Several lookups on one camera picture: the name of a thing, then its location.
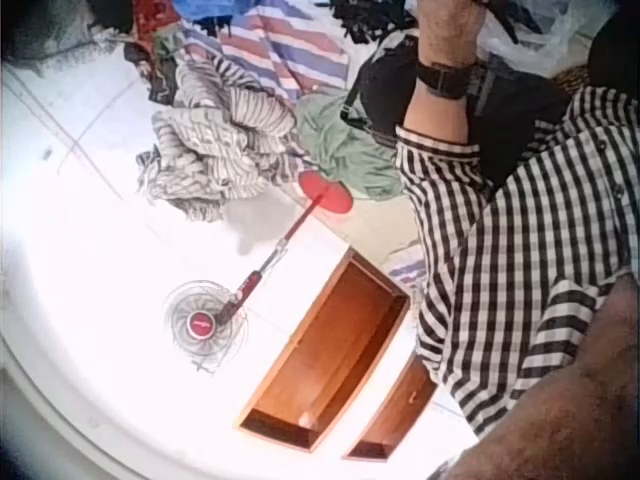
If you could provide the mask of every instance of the person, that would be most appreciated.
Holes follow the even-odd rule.
[[[433,478],[626,478],[639,459],[640,129],[638,46],[619,43],[637,16],[599,32],[593,84],[487,194],[465,108],[486,14],[418,0],[418,81],[397,127],[427,266],[416,350],[480,439]],[[612,48],[625,78],[607,73]]]

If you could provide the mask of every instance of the hand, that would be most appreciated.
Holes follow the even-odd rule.
[[[418,0],[419,56],[425,64],[475,62],[486,8],[472,0]]]

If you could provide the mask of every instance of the shirt button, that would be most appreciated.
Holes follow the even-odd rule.
[[[624,194],[625,194],[625,191],[622,185],[617,183],[613,186],[613,196],[616,197],[618,200],[624,197]]]

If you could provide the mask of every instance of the wristwatch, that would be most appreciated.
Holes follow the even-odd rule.
[[[467,94],[473,65],[462,68],[418,62],[416,76],[437,97],[460,100]]]

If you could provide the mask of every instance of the black and white checkered shirt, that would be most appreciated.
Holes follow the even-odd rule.
[[[479,436],[572,362],[618,276],[640,278],[637,110],[581,90],[491,199],[477,146],[398,128],[427,265],[417,351]]]

